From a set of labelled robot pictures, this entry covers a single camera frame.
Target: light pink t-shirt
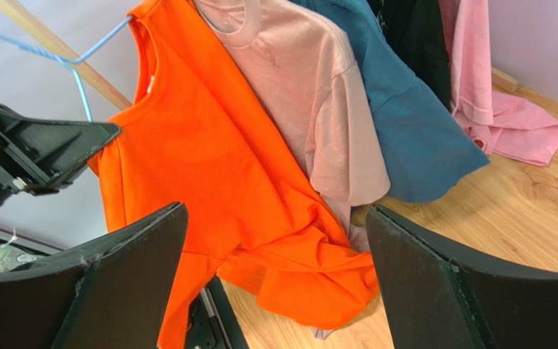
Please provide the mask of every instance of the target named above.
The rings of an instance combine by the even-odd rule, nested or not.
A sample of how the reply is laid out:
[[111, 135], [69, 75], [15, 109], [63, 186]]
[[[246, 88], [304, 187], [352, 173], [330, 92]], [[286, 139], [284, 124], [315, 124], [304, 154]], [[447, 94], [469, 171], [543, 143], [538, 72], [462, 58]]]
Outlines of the light pink t-shirt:
[[284, 0], [195, 3], [353, 248], [368, 249], [364, 230], [350, 227], [350, 207], [381, 198], [390, 182], [346, 33]]

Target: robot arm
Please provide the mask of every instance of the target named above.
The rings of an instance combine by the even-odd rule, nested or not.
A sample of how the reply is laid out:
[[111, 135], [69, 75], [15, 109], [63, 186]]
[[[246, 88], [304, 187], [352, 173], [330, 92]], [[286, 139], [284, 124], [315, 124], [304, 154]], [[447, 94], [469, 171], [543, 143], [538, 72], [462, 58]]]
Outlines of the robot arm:
[[12, 194], [57, 193], [120, 134], [109, 123], [30, 119], [0, 104], [0, 206]]

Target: pink t-shirt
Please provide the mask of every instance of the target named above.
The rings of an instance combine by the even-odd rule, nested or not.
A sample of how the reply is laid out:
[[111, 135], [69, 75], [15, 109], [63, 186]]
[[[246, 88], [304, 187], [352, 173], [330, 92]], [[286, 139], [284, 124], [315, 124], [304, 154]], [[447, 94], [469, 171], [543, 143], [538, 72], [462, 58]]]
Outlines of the pink t-shirt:
[[353, 247], [367, 249], [350, 207], [380, 199], [390, 182], [346, 33], [289, 1], [195, 3]]
[[451, 72], [451, 113], [486, 154], [546, 166], [558, 120], [524, 98], [492, 91], [488, 0], [439, 0]]

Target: pink sweatshirt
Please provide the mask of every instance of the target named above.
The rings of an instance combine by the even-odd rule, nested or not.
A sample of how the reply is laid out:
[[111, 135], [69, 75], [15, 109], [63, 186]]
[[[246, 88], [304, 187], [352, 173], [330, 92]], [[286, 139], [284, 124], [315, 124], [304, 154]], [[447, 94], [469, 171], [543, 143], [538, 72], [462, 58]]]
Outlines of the pink sweatshirt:
[[488, 0], [438, 2], [455, 120], [488, 155], [548, 165], [558, 149], [558, 121], [523, 98], [492, 91]]

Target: wall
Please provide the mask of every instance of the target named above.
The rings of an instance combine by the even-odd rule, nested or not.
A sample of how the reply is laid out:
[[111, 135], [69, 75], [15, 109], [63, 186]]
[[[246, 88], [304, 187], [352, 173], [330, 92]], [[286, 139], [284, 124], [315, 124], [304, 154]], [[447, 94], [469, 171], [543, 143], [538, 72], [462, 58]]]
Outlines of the wall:
[[[138, 0], [21, 2], [73, 49], [82, 53], [121, 22]], [[1, 12], [0, 32], [37, 44]], [[137, 80], [137, 51], [128, 28], [124, 28], [89, 62], [132, 100]], [[89, 85], [86, 90], [95, 120], [105, 120], [117, 112]], [[86, 119], [70, 72], [55, 62], [2, 41], [0, 103], [33, 118]], [[0, 223], [60, 247], [74, 246], [99, 236], [106, 229], [98, 180], [88, 169], [72, 186], [57, 195], [32, 197], [22, 193], [14, 196], [0, 208]]]
[[489, 0], [492, 64], [558, 101], [558, 1]]

